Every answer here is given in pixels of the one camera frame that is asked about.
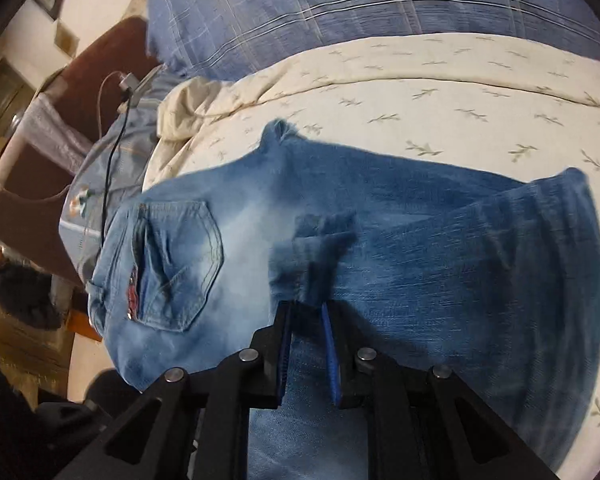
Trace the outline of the blue denim jeans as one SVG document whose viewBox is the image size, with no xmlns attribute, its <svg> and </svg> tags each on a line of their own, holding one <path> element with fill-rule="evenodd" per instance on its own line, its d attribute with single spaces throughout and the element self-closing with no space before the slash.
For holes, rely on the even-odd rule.
<svg viewBox="0 0 600 480">
<path fill-rule="evenodd" d="M 302 138 L 166 180 L 112 219 L 88 315 L 145 389 L 245 348 L 297 300 L 282 407 L 251 416 L 253 479 L 362 479 L 364 419 L 329 402 L 321 305 L 399 363 L 452 367 L 550 468 L 600 362 L 600 225 L 581 171 L 529 183 Z"/>
</svg>

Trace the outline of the man in dark jacket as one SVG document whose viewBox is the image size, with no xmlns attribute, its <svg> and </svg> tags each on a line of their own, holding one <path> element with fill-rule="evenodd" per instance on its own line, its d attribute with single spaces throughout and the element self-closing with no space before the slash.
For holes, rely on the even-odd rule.
<svg viewBox="0 0 600 480">
<path fill-rule="evenodd" d="M 52 277 L 12 261 L 0 246 L 0 307 L 36 330 L 59 330 L 64 318 L 53 304 Z"/>
</svg>

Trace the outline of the brown headboard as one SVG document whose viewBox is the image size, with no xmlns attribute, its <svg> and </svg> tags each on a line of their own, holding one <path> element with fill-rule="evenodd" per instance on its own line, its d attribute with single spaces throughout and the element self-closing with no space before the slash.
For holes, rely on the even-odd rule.
<svg viewBox="0 0 600 480">
<path fill-rule="evenodd" d="M 114 72 L 143 78 L 158 62 L 146 53 L 147 22 L 132 16 L 114 25 L 43 84 L 61 119 L 96 142 L 114 122 L 122 92 Z M 73 175 L 36 150 L 19 127 L 0 158 L 0 242 L 43 270 L 81 281 L 58 234 Z"/>
</svg>

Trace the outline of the lilac cloth on headboard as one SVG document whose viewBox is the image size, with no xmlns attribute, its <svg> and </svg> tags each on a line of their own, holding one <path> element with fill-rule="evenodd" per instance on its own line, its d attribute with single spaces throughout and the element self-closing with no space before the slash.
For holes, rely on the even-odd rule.
<svg viewBox="0 0 600 480">
<path fill-rule="evenodd" d="M 44 93 L 38 94 L 23 115 L 23 136 L 41 155 L 75 176 L 93 142 L 61 118 Z"/>
</svg>

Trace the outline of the cream leaf-print quilt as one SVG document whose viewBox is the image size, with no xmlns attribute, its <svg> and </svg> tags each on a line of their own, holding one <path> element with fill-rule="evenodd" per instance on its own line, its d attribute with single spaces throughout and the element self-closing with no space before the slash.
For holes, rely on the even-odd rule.
<svg viewBox="0 0 600 480">
<path fill-rule="evenodd" d="M 236 82 L 196 77 L 159 107 L 145 185 L 238 159 L 276 118 L 312 140 L 521 181 L 578 168 L 600 218 L 600 62 L 592 58 L 466 32 L 343 42 Z M 558 474 L 600 474 L 600 368 Z"/>
</svg>

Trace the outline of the blue plaid pillow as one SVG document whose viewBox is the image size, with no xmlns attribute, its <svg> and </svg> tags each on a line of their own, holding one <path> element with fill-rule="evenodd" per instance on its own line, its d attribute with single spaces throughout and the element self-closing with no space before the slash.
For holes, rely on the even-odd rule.
<svg viewBox="0 0 600 480">
<path fill-rule="evenodd" d="M 150 55 L 183 77 L 237 80 L 288 56 L 373 36 L 478 32 L 600 61 L 585 0 L 148 0 Z"/>
</svg>

